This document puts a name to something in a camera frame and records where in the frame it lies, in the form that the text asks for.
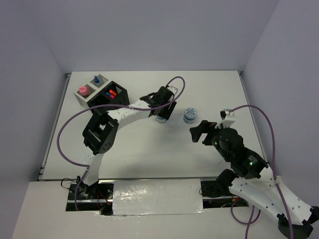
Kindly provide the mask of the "blue cap spray bottle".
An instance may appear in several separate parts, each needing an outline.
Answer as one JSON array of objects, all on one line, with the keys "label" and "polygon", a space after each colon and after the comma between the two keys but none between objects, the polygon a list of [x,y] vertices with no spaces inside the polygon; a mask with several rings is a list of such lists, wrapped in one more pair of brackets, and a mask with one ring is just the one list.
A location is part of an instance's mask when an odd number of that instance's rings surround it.
[{"label": "blue cap spray bottle", "polygon": [[96,84],[99,84],[99,83],[100,83],[100,80],[98,79],[97,76],[94,76],[94,82],[95,82]]}]

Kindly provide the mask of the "pink cap pen tube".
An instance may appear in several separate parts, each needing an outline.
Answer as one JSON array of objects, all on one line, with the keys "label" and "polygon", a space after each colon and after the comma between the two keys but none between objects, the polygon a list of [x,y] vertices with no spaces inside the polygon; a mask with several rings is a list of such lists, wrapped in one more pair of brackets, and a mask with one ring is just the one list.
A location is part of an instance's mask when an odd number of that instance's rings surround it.
[{"label": "pink cap pen tube", "polygon": [[90,94],[89,89],[86,86],[82,86],[79,88],[79,94],[83,97],[86,97]]}]

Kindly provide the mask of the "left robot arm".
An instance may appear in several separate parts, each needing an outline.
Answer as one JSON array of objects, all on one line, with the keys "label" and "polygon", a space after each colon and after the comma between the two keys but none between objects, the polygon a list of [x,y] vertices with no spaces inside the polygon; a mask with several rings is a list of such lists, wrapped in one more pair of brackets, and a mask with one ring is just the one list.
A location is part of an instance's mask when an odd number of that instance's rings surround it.
[{"label": "left robot arm", "polygon": [[87,153],[85,163],[89,169],[84,177],[77,177],[77,182],[82,181],[79,191],[85,198],[91,199],[98,192],[102,158],[113,146],[118,130],[152,116],[169,119],[177,104],[172,102],[177,92],[178,89],[173,86],[162,86],[157,92],[141,97],[127,108],[94,112],[82,133]]}]

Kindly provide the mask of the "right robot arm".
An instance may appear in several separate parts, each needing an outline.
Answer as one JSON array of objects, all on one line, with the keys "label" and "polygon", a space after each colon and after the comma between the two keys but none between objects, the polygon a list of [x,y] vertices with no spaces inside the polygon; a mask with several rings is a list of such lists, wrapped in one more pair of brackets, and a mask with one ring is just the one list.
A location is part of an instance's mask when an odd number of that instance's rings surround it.
[{"label": "right robot arm", "polygon": [[245,147],[237,130],[217,128],[215,122],[203,120],[189,131],[193,142],[206,134],[202,144],[214,146],[230,164],[230,169],[223,170],[214,181],[201,183],[203,196],[237,195],[277,223],[285,237],[307,239],[310,236],[312,224],[319,220],[319,208],[302,201],[278,176],[274,177],[269,163]]}]

